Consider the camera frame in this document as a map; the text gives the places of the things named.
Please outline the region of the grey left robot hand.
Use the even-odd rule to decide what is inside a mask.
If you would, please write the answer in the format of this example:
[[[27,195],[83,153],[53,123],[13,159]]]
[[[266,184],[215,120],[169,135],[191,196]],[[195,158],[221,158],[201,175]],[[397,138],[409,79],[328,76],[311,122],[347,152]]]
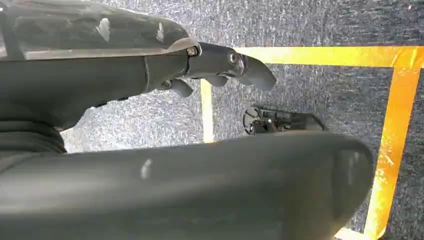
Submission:
[[[329,240],[365,200],[369,148],[300,126],[214,143],[68,153],[85,111],[229,78],[276,83],[260,60],[178,23],[87,0],[0,3],[3,240]]]

